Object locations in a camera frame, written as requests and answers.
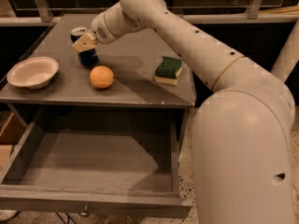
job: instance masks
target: white bowl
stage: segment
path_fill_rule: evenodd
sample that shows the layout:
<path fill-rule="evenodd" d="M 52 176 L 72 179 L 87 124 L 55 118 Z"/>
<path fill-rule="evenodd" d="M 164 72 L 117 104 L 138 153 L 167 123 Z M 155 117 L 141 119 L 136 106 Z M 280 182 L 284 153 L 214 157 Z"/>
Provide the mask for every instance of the white bowl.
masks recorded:
<path fill-rule="evenodd" d="M 14 65 L 7 74 L 9 84 L 39 89 L 47 86 L 58 72 L 59 65 L 50 57 L 35 57 Z"/>

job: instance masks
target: sponge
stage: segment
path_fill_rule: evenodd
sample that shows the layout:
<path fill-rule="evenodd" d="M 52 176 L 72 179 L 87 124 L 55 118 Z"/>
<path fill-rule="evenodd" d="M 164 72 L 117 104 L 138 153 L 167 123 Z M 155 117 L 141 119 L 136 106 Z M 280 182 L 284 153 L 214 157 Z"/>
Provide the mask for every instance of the sponge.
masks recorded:
<path fill-rule="evenodd" d="M 163 56 L 163 61 L 156 68 L 153 80 L 158 83 L 177 86 L 181 70 L 182 61 L 180 59 Z"/>

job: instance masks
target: open drawer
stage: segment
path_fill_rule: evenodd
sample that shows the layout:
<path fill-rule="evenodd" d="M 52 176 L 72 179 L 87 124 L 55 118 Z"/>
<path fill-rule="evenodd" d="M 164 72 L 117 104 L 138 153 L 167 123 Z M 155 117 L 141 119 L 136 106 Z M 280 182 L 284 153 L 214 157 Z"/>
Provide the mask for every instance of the open drawer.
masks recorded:
<path fill-rule="evenodd" d="M 174 112 L 42 106 L 0 176 L 0 209 L 186 217 Z"/>

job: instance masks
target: can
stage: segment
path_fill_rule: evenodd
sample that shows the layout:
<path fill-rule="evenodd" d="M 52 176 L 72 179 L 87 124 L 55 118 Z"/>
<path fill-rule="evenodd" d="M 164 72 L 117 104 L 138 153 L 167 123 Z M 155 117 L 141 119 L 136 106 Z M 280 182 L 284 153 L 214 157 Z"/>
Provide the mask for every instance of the can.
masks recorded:
<path fill-rule="evenodd" d="M 71 31 L 71 40 L 75 43 L 82 35 L 87 32 L 87 28 L 85 26 L 75 27 Z M 89 49 L 78 53 L 78 58 L 80 62 L 84 66 L 92 66 L 98 63 L 99 58 L 96 54 L 95 49 Z"/>

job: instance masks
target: floor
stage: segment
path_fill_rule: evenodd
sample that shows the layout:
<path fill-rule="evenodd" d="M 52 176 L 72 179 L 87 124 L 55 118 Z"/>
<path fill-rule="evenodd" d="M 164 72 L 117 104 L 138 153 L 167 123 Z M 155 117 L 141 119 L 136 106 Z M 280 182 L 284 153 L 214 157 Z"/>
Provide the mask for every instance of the floor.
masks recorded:
<path fill-rule="evenodd" d="M 293 190 L 293 204 L 296 214 L 296 223 L 299 224 L 299 106 L 296 107 L 296 120 L 292 127 L 292 169 L 294 177 L 294 186 Z M 89 216 L 89 217 L 80 217 L 78 214 L 70 214 L 74 219 L 70 219 L 69 223 L 78 223 L 78 224 L 193 224 L 198 223 L 196 203 L 194 199 L 194 188 L 193 188 L 193 179 L 192 179 L 192 164 L 191 164 L 191 127 L 192 127 L 192 118 L 196 112 L 196 109 L 193 110 L 189 123 L 187 125 L 187 132 L 185 135 L 181 155 L 179 158 L 179 186 L 180 194 L 182 197 L 190 198 L 193 200 L 193 208 L 189 215 L 185 219 L 170 219 L 170 218 L 131 218 L 131 222 L 128 221 L 125 217 L 103 217 L 103 216 Z M 19 212 L 11 220 L 4 222 L 6 224 L 53 224 L 53 223 L 67 223 L 67 216 L 65 214 L 54 213 L 36 213 L 36 212 Z"/>

